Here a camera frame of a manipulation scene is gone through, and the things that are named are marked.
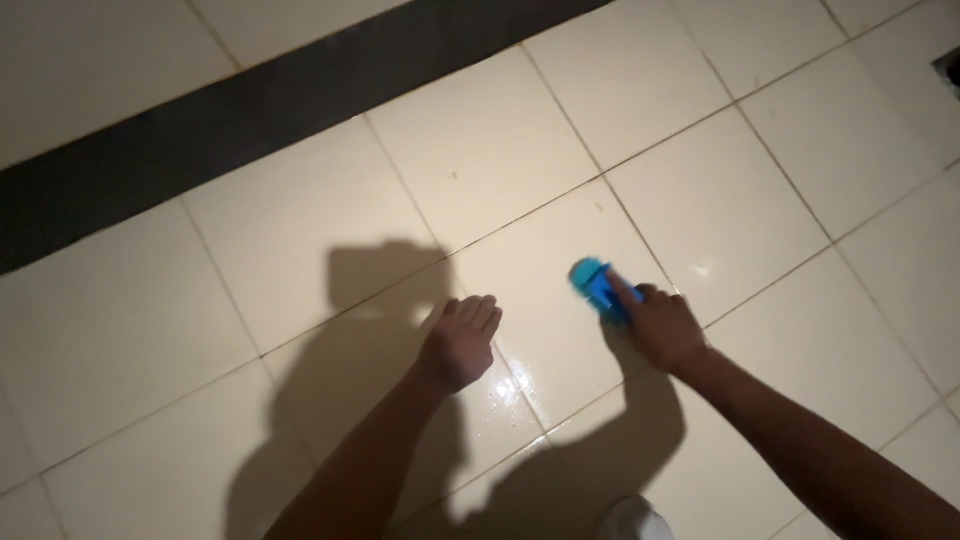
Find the black border strip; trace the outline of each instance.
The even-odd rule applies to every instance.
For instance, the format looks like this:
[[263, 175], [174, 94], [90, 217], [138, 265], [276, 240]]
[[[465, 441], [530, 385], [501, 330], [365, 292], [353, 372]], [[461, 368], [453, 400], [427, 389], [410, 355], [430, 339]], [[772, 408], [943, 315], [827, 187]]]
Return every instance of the black border strip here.
[[414, 0], [0, 172], [0, 274], [611, 0]]

